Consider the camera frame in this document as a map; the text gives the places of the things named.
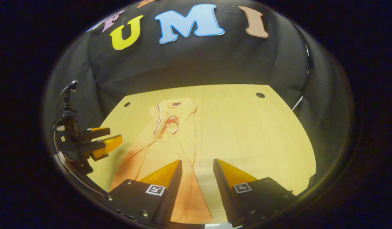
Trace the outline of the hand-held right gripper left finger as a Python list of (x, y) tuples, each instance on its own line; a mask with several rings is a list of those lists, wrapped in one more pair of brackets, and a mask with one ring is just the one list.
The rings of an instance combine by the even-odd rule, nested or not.
[(146, 227), (167, 227), (182, 178), (182, 161), (176, 160), (139, 181), (127, 179), (108, 194), (110, 207)]

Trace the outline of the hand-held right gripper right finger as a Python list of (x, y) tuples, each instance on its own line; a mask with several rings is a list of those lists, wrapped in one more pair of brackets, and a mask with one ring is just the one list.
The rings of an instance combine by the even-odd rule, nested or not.
[(214, 159), (213, 172), (232, 226), (250, 226), (267, 220), (296, 200), (291, 191), (272, 178), (257, 179), (223, 160)]

